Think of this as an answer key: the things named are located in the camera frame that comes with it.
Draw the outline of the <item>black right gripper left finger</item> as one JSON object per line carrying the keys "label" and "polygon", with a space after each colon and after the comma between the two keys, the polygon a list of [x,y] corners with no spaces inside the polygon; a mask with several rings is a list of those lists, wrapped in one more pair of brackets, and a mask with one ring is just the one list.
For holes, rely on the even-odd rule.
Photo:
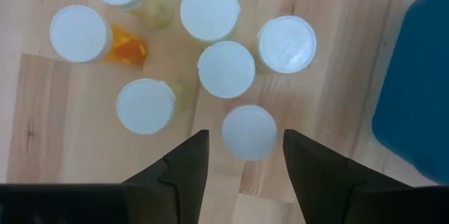
{"label": "black right gripper left finger", "polygon": [[210,133],[201,129],[125,180],[173,201],[177,224],[198,224],[208,177]]}

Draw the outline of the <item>blue pill bottle white cap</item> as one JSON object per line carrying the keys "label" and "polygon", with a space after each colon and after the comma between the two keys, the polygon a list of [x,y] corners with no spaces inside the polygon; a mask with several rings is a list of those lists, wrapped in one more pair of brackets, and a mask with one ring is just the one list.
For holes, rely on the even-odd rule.
{"label": "blue pill bottle white cap", "polygon": [[276,144],[276,122],[266,109],[258,105],[235,107],[223,121],[222,138],[237,159],[264,159]]}

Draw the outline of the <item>blue plastic bin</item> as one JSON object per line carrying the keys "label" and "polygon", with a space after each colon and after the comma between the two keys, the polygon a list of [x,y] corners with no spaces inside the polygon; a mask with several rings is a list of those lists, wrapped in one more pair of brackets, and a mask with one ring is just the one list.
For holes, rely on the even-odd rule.
{"label": "blue plastic bin", "polygon": [[406,11],[372,121],[376,139],[449,185],[449,0]]}

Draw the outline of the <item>blue-green pill bottle white cap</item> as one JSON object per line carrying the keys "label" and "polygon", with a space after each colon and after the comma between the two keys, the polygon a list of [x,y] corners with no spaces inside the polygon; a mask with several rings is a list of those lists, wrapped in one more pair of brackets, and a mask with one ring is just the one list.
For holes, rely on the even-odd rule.
{"label": "blue-green pill bottle white cap", "polygon": [[186,31],[204,43],[227,39],[239,20],[238,0],[182,0],[180,20]]}

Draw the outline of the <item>orange pill bottle white cap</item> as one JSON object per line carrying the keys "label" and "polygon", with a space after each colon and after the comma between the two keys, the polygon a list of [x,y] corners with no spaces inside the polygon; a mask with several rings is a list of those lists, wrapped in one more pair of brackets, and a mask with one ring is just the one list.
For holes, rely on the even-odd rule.
{"label": "orange pill bottle white cap", "polygon": [[49,38],[57,54],[70,62],[141,67],[148,56],[146,39],[108,23],[83,5],[60,9],[51,20]]}

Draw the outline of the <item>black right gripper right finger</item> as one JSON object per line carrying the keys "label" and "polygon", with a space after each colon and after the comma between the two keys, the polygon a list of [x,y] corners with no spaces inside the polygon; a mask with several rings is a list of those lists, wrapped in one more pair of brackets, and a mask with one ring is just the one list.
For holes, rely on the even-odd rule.
{"label": "black right gripper right finger", "polygon": [[355,189],[408,187],[294,129],[283,133],[283,154],[306,224],[347,224]]}

